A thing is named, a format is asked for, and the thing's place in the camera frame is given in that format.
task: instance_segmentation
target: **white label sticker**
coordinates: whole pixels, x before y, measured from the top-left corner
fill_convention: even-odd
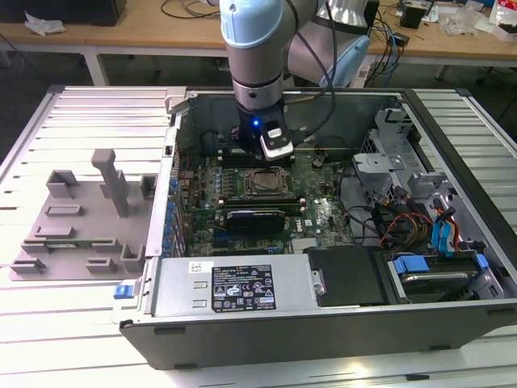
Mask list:
[[[212,272],[213,261],[190,261],[188,273],[209,273]]]

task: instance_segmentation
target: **black plastic cover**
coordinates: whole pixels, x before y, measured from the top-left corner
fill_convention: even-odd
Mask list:
[[[350,245],[309,248],[312,271],[323,276],[326,293],[320,307],[397,304],[388,268],[378,247]]]

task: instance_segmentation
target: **wooden desk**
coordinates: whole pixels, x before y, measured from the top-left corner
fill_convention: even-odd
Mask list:
[[[491,34],[446,36],[437,23],[421,23],[418,30],[402,28],[399,19],[385,13],[393,0],[382,0],[380,12],[395,32],[410,37],[401,61],[436,65],[517,66],[517,44],[503,43]],[[95,85],[107,85],[99,54],[135,54],[196,57],[225,57],[225,42],[217,19],[174,19],[160,11],[162,0],[128,0],[114,27],[65,25],[67,32],[46,37],[29,31],[21,23],[2,24],[0,32],[17,48],[25,51],[81,53],[86,58]],[[199,5],[199,11],[214,9]],[[173,0],[166,10],[186,15]],[[384,38],[372,34],[368,60],[384,52]],[[0,49],[9,49],[0,41]]]

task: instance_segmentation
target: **aluminum extrusion table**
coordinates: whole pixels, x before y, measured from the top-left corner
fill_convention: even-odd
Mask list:
[[[175,91],[183,99],[185,89]],[[455,91],[417,92],[517,230],[515,144],[473,99]],[[44,181],[52,169],[101,180],[89,161],[102,146],[115,149],[127,180],[158,172],[169,123],[165,93],[165,87],[67,87],[45,96],[0,167],[0,264],[16,257],[47,196]],[[431,155],[428,146],[422,148]],[[459,350],[157,371],[112,322],[117,281],[13,283],[7,271],[0,270],[0,386],[476,387],[517,382],[517,326]],[[430,379],[413,381],[410,374]]]

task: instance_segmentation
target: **paper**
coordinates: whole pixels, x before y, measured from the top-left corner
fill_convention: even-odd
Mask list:
[[[65,26],[63,26],[63,22],[60,20],[42,20],[35,18],[34,16],[30,16],[27,12],[25,12],[25,17],[27,18],[25,27],[41,36],[66,31]]]
[[[492,33],[495,26],[490,22],[490,19],[486,16],[482,15],[479,20],[474,24],[474,28],[480,31]]]

